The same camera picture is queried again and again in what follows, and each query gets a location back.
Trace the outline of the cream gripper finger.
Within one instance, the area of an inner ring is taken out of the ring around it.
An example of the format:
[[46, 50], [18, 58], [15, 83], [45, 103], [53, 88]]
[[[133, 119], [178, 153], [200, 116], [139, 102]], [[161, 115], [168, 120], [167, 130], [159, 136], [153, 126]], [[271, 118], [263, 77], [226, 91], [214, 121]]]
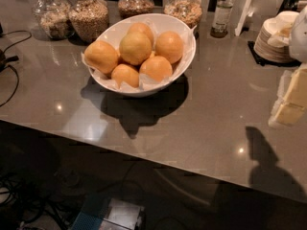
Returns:
[[270, 127], [290, 127], [307, 110], [307, 65], [301, 64], [293, 72], [286, 70], [280, 78], [271, 116]]

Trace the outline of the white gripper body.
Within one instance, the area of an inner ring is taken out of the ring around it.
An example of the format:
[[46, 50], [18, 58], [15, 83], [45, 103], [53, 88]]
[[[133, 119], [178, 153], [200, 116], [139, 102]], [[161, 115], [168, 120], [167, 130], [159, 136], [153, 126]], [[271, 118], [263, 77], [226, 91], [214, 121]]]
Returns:
[[290, 56], [300, 62], [307, 62], [307, 6], [296, 17], [290, 33]]

